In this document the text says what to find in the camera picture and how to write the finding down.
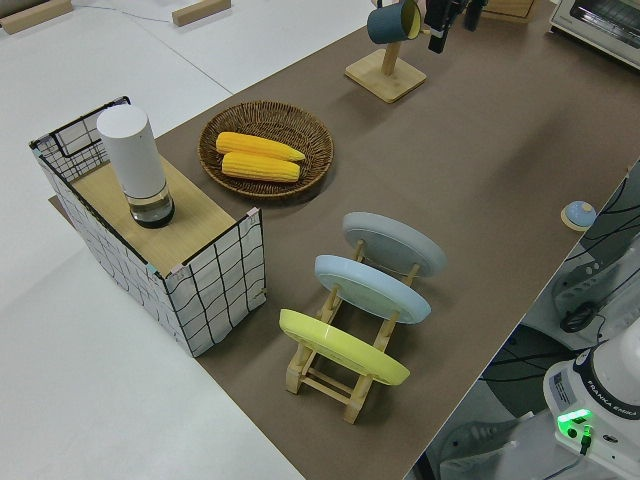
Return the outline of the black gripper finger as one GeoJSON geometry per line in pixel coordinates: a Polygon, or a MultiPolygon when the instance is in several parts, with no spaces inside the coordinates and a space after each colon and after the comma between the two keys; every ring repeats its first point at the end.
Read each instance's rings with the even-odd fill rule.
{"type": "Polygon", "coordinates": [[[450,26],[452,2],[449,0],[427,0],[424,23],[430,31],[428,48],[441,53],[444,50],[450,26]]]}
{"type": "Polygon", "coordinates": [[[468,31],[475,31],[484,9],[483,0],[470,0],[466,6],[464,17],[464,28],[468,31]]]}

